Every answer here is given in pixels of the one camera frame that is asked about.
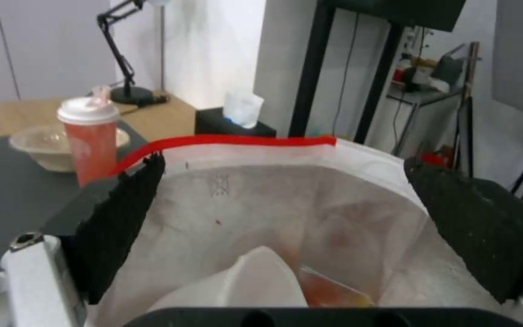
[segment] plastic bowl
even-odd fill
[[[129,135],[122,129],[116,129],[116,146],[120,149],[129,143]],[[9,144],[17,151],[29,154],[46,170],[74,172],[70,144],[64,131],[64,125],[45,125],[22,130],[9,138]]]

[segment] black tissue box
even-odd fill
[[[262,122],[252,129],[233,124],[223,116],[223,108],[198,110],[195,115],[195,134],[226,134],[243,136],[276,137],[276,130]]]

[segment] tissue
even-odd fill
[[[263,102],[264,99],[249,91],[231,90],[226,94],[223,116],[234,124],[252,129],[257,124]]]

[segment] plastic cup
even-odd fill
[[[267,247],[239,257],[230,269],[183,286],[149,312],[178,307],[307,307],[292,269]]]
[[[58,109],[81,187],[108,177],[116,166],[116,122],[120,114],[112,102],[94,105],[91,100],[69,99]]]

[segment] wooden table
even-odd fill
[[[0,103],[0,136],[40,124],[58,124],[56,110],[62,100],[29,100]],[[117,105],[122,120],[147,141],[193,135],[195,108],[171,96],[167,104],[137,109],[132,105]]]

